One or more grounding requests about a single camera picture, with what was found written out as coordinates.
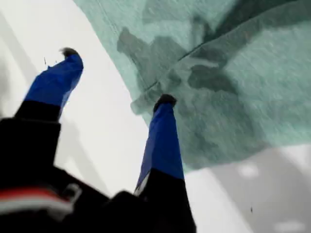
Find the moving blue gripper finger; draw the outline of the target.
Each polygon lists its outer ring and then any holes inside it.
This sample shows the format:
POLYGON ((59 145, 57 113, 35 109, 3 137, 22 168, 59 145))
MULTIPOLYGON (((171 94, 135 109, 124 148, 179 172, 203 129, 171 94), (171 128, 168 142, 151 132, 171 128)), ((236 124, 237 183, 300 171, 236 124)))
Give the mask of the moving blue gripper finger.
POLYGON ((63 48, 64 60, 48 66, 36 76, 15 117, 30 120, 58 121, 72 91, 83 73, 79 53, 63 48))

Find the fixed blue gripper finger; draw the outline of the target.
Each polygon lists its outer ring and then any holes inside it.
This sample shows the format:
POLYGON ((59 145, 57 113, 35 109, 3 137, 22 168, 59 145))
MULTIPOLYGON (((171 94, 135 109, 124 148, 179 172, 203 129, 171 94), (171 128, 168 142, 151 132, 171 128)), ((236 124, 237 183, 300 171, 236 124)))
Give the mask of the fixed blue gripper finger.
POLYGON ((176 99, 163 94, 153 108, 135 194, 164 213, 191 218, 173 108, 176 99))

